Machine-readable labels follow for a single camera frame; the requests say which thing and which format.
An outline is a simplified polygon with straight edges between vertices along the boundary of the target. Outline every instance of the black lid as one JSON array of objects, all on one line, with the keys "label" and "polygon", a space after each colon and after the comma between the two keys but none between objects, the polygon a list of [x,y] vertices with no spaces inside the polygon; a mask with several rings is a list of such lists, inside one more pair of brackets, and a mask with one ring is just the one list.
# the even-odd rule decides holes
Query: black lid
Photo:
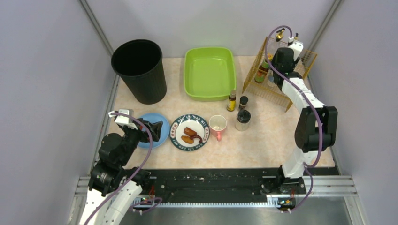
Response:
[{"label": "black lid", "polygon": [[242,109],[237,113],[237,120],[241,123],[248,123],[251,117],[250,112],[246,109]]},{"label": "black lid", "polygon": [[240,104],[246,105],[248,101],[249,101],[248,97],[246,96],[240,97]]}]

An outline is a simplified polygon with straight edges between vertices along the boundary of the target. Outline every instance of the gold wire rack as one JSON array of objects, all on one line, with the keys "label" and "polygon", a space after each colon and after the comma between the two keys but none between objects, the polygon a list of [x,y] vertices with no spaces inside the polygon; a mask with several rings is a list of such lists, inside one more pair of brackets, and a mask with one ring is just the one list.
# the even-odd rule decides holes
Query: gold wire rack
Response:
[{"label": "gold wire rack", "polygon": [[[254,81],[254,77],[256,76],[256,74],[259,71],[260,64],[263,62],[263,60],[265,58],[264,46],[265,46],[265,42],[267,41],[267,38],[268,37],[265,38],[264,43],[262,44],[262,46],[259,50],[259,53],[257,54],[257,57],[254,60],[249,73],[247,74],[245,83],[243,85],[242,93],[245,90],[247,90],[250,93],[253,93],[257,96],[263,97],[275,104],[278,104],[278,105],[286,108],[285,111],[288,111],[288,109],[290,109],[290,107],[292,105],[292,102],[285,94],[283,94],[283,92],[281,92],[279,90],[279,88],[277,87],[276,84],[269,81],[269,79],[268,79],[269,74],[267,74],[263,83],[257,83]],[[274,42],[275,42],[275,39],[270,38],[268,47],[275,46],[275,45],[272,45],[272,43],[274,43]],[[285,47],[285,46],[287,46],[287,43],[282,42],[280,45],[281,45],[281,47]],[[267,50],[268,50],[268,52],[272,52],[272,53],[276,52],[276,49],[267,49]],[[296,67],[294,68],[294,71],[298,72],[303,77],[303,79],[305,79],[307,77],[308,73],[310,72],[311,67],[314,64],[317,56],[318,56],[318,54],[316,54],[312,51],[303,50],[303,52],[300,54],[300,61],[297,63]]]}]

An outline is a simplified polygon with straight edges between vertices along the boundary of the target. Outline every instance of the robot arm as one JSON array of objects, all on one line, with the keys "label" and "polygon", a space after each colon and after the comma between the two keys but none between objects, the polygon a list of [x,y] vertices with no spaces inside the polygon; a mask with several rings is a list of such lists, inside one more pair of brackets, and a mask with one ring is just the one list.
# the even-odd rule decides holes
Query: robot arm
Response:
[{"label": "robot arm", "polygon": [[[120,113],[132,115],[132,110],[121,109]],[[163,122],[154,124],[140,120],[151,132],[153,141],[157,142],[161,135],[161,126]],[[139,129],[129,118],[117,116],[115,122],[124,131],[121,137],[116,133],[108,134],[102,139],[101,147],[98,151],[99,161],[93,167],[90,173],[90,181],[87,190],[87,201],[80,219],[80,225],[84,225],[88,217],[94,210],[112,194],[119,185],[123,184],[127,177],[130,177],[135,171],[133,169],[124,169],[136,149],[139,142],[149,142],[148,134]],[[134,199],[142,192],[143,186],[149,180],[149,172],[139,170],[135,177],[129,181],[120,193],[113,200],[106,202],[94,217],[89,221],[89,225],[118,225],[123,219],[125,213],[133,203]]]},{"label": "robot arm", "polygon": [[[271,62],[277,71],[284,74],[290,82],[300,88],[300,90],[297,90],[290,82],[277,73],[273,73],[274,83],[289,97],[300,112],[300,118],[294,134],[297,146],[288,161],[279,167],[276,178],[276,188],[283,193],[292,189],[295,189],[297,193],[300,185],[303,184],[304,163],[311,163],[318,155],[319,126],[322,126],[322,151],[333,145],[336,138],[337,109],[333,106],[326,106],[319,101],[311,90],[305,86],[301,75],[294,71],[302,50],[303,44],[294,38],[290,38],[288,47],[278,48]],[[316,109],[316,113],[321,119],[321,124],[317,124],[315,114],[302,96],[302,93],[305,94]]]}]

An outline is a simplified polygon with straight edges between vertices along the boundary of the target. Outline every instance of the white plate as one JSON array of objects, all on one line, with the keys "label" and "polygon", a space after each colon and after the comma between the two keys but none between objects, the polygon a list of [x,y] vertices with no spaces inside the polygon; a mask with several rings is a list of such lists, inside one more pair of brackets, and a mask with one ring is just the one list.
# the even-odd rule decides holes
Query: white plate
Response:
[{"label": "white plate", "polygon": [[[198,133],[202,138],[202,143],[199,142],[198,138],[193,139],[193,144],[188,144],[181,139],[184,134],[184,129],[188,127]],[[209,125],[206,120],[202,117],[194,114],[187,114],[178,117],[172,124],[170,128],[170,140],[173,145],[184,151],[194,151],[201,148],[206,144],[209,139],[210,130]]]}]

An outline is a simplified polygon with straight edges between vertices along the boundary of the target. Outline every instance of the white wall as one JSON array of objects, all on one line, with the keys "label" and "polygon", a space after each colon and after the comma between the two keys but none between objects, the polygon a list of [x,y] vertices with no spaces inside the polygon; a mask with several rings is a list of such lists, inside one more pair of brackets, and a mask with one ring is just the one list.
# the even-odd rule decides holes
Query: white wall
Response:
[{"label": "white wall", "polygon": [[0,2],[0,224],[66,224],[112,86],[77,0]]},{"label": "white wall", "polygon": [[345,1],[315,49],[319,99],[338,109],[335,153],[370,224],[397,224],[398,1]]},{"label": "white wall", "polygon": [[220,45],[234,55],[256,55],[265,36],[289,25],[308,45],[333,0],[88,0],[112,47],[139,38],[183,57],[199,46]]}]

